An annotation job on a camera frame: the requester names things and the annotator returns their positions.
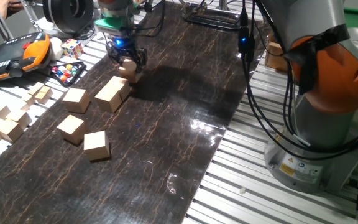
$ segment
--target black cable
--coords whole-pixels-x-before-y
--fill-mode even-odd
[[[290,125],[287,122],[287,99],[288,99],[288,92],[290,90],[290,85],[289,85],[289,79],[290,77],[287,76],[287,87],[285,88],[285,94],[284,94],[284,102],[283,102],[283,120],[284,120],[284,125],[285,127],[288,129],[288,132],[290,134],[294,134],[293,130],[291,129]]]
[[[229,4],[230,4],[230,3],[233,3],[233,2],[242,2],[242,1],[239,1],[239,0],[229,1],[228,3],[226,3],[226,7],[229,9]]]
[[[259,116],[257,115],[257,112],[255,111],[255,108],[254,108],[253,103],[252,103],[253,100],[252,100],[251,96],[253,96],[253,94],[252,94],[252,90],[251,90],[251,86],[250,86],[250,78],[249,78],[250,63],[248,63],[247,66],[246,66],[245,57],[243,55],[241,56],[241,61],[242,61],[243,71],[244,71],[244,74],[245,74],[245,77],[246,77],[246,80],[247,80],[247,96],[248,96],[248,101],[249,101],[251,110],[252,110],[253,114],[255,114],[255,117],[256,117],[257,121],[259,122],[259,124],[262,127],[262,129],[266,132],[266,134],[271,138],[271,140],[276,145],[278,145],[280,148],[282,148],[286,153],[288,153],[288,154],[290,154],[290,155],[292,155],[294,157],[297,157],[299,159],[305,159],[305,160],[309,160],[309,161],[319,161],[319,160],[332,159],[332,158],[347,154],[348,152],[351,152],[353,150],[358,149],[358,144],[355,144],[353,147],[351,147],[349,149],[346,149],[344,151],[341,151],[341,152],[339,152],[337,154],[331,155],[331,156],[326,156],[326,157],[304,157],[304,156],[300,156],[298,154],[295,154],[294,152],[289,151],[286,147],[281,145],[276,140],[276,138],[273,137],[271,135],[271,133],[267,130],[267,128],[264,126],[263,122],[260,120]]]
[[[197,6],[196,10],[198,11],[199,9],[201,9],[201,7],[203,7],[205,0],[202,0],[201,3]]]
[[[287,151],[289,154],[293,155],[293,156],[296,156],[296,157],[299,157],[301,159],[309,159],[309,160],[318,160],[318,159],[330,159],[332,157],[336,157],[336,156],[340,156],[342,154],[345,154],[345,153],[348,153],[349,151],[351,150],[354,150],[354,149],[357,149],[358,148],[358,137],[350,140],[349,142],[345,143],[344,145],[342,146],[338,146],[338,147],[334,147],[334,148],[331,148],[331,149],[320,149],[320,148],[315,148],[315,147],[305,147],[305,146],[302,146],[302,145],[299,145],[295,142],[293,142],[292,140],[288,139],[286,136],[284,136],[280,131],[278,131],[272,124],[271,122],[269,121],[269,119],[266,118],[266,116],[263,114],[262,110],[259,108],[259,106],[257,105],[257,102],[252,94],[252,90],[250,88],[250,83],[249,83],[249,69],[247,69],[247,67],[245,66],[245,56],[244,54],[242,54],[242,63],[243,63],[243,70],[244,70],[244,73],[246,74],[246,81],[247,81],[247,96],[249,98],[249,103],[250,103],[250,106],[252,108],[252,112],[255,114],[255,117],[257,118],[257,120],[259,121],[259,123],[261,124],[261,127],[264,129],[264,131],[269,135],[269,137],[271,137],[275,142],[276,144],[278,144],[281,148],[283,148],[285,151]],[[306,151],[309,151],[309,152],[320,152],[320,153],[337,153],[336,155],[333,155],[333,156],[328,156],[328,157],[322,157],[322,158],[306,158],[306,157],[300,157],[290,151],[288,151],[288,149],[285,149],[281,144],[279,144],[278,141],[275,140],[275,138],[273,138],[273,136],[267,131],[267,129],[264,127],[264,125],[262,124],[259,116],[257,115],[255,109],[254,109],[254,106],[253,104],[255,104],[255,107],[257,108],[258,112],[260,113],[261,117],[263,117],[263,119],[265,120],[265,122],[279,135],[281,136],[284,140],[288,141],[290,144],[300,148],[300,149],[304,149]]]
[[[287,61],[287,72],[290,71],[289,68],[291,68],[291,64]],[[291,72],[288,72],[288,73],[287,73],[287,77],[288,77],[288,83],[287,83],[287,85],[290,86],[290,101],[288,102],[288,124],[290,124],[290,129],[291,129],[292,133],[298,134],[298,133],[296,133],[296,131],[295,131],[294,128],[293,128],[292,119],[291,119],[292,101],[295,100],[295,99],[293,99],[293,92],[294,92],[295,90],[293,89],[292,74],[291,74],[291,75],[288,75],[289,73],[291,73]]]
[[[138,34],[138,36],[141,36],[141,37],[156,37],[156,36],[159,35],[159,33],[160,33],[161,30],[162,30],[163,24],[164,24],[164,18],[165,18],[165,0],[162,0],[161,3],[162,3],[161,19],[160,19],[160,22],[154,27],[154,28],[159,27],[157,33],[156,33],[156,34],[151,34],[151,35]],[[149,28],[142,28],[142,29],[137,29],[137,30],[154,29],[154,28],[149,27]]]
[[[233,3],[233,2],[239,2],[239,3],[242,3],[242,1],[240,1],[240,0],[232,0],[232,1],[229,1],[228,3],[226,3],[226,4],[228,5],[228,4]]]

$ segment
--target metal slat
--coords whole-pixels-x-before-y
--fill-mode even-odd
[[[202,214],[201,212],[192,209],[191,207],[189,208],[189,210],[187,211],[187,215],[190,216],[191,219],[194,220],[200,220],[204,223],[208,223],[208,224],[224,224],[223,222],[219,222],[205,214]]]
[[[230,200],[222,198],[216,194],[212,194],[207,190],[199,188],[197,190],[197,194],[194,197],[195,200],[207,203],[208,205],[216,208],[219,207],[219,210],[225,213],[226,215],[230,214],[231,217],[235,218],[236,220],[240,220],[242,222],[247,223],[276,223],[275,220],[270,218],[264,217],[257,212],[254,212],[248,208],[244,208],[236,203],[233,203]]]
[[[200,202],[197,202],[196,200],[190,204],[190,209],[205,214],[208,217],[211,217],[212,219],[217,220],[224,224],[240,224],[239,222],[236,222],[233,219],[230,219],[229,217],[222,215],[221,213],[215,212],[214,210],[205,207],[204,205],[200,204]]]
[[[242,147],[252,148],[255,152],[264,153],[267,141],[261,141],[256,139],[254,136],[247,136],[246,133],[239,134],[231,130],[227,130],[223,135],[223,139],[227,139],[235,144],[238,144]]]
[[[275,187],[266,185],[257,179],[255,180],[244,176],[215,163],[211,163],[209,165],[207,173],[213,174],[220,179],[231,182],[232,184],[245,186],[246,189],[251,190],[259,196],[264,196],[267,200],[279,203],[282,206],[294,211],[299,211],[305,215],[307,214],[311,218],[320,220],[320,222],[326,220],[331,223],[354,223],[354,219],[352,217],[348,217],[334,210],[322,207],[303,198],[296,197],[288,192],[276,189]]]
[[[246,154],[248,159],[259,159],[261,161],[264,162],[264,155],[261,152],[255,152],[253,150],[247,149],[243,146],[240,146],[238,144],[234,144],[231,143],[229,141],[227,141],[226,139],[223,139],[220,143],[220,145],[218,146],[218,149],[222,150],[222,151],[227,151],[230,153],[234,153],[234,151],[240,152],[241,154],[239,154],[238,156],[242,155],[242,154]]]
[[[190,219],[190,218],[185,218],[184,220],[183,220],[183,224],[200,224],[199,222],[196,222],[196,221],[194,221],[194,220],[192,220],[192,219]]]
[[[317,202],[323,203],[332,208],[341,205],[341,210],[354,215],[356,212],[356,204],[354,202],[350,202],[348,200],[344,200],[343,198],[337,197],[335,195],[328,194],[326,192],[316,193],[316,194],[306,194],[303,192],[297,192],[296,190],[290,189],[283,184],[281,184],[278,180],[276,180],[273,175],[267,170],[266,166],[256,165],[252,163],[252,161],[245,161],[229,154],[225,154],[223,152],[216,152],[214,156],[215,161],[221,162],[233,169],[243,170],[245,167],[248,170],[248,174],[253,175],[255,178],[263,179],[264,181],[273,184],[275,187],[284,188],[286,191],[291,192],[292,194],[301,195],[302,197],[310,198]]]
[[[276,204],[269,200],[263,199],[262,197],[258,197],[257,195],[253,194],[252,192],[248,192],[247,189],[246,189],[245,194],[241,195],[241,194],[239,194],[239,191],[240,191],[239,187],[222,182],[214,177],[211,177],[208,174],[205,175],[204,180],[207,182],[210,182],[214,185],[217,185],[220,188],[223,188],[223,189],[228,190],[234,194],[238,194],[241,197],[246,198],[249,201],[247,201],[244,204],[246,204],[250,207],[256,207],[256,206],[259,207],[261,205],[261,206],[267,207],[269,209],[275,210],[279,213],[282,213],[282,215],[278,215],[280,217],[280,219],[282,219],[282,220],[290,221],[290,219],[293,219],[293,222],[291,222],[291,223],[321,223],[321,222],[314,220],[310,217],[302,215],[296,211],[290,210],[290,209],[285,208],[279,204]]]
[[[268,206],[257,203],[253,200],[247,198],[247,195],[250,193],[245,192],[245,194],[240,194],[240,189],[233,187],[229,184],[216,180],[212,177],[206,176],[206,178],[201,182],[203,189],[211,189],[215,192],[230,198],[234,203],[238,203],[240,206],[247,207],[263,216],[275,217],[277,222],[280,223],[306,223],[299,219],[288,216],[286,213],[279,212],[276,209],[272,209]]]

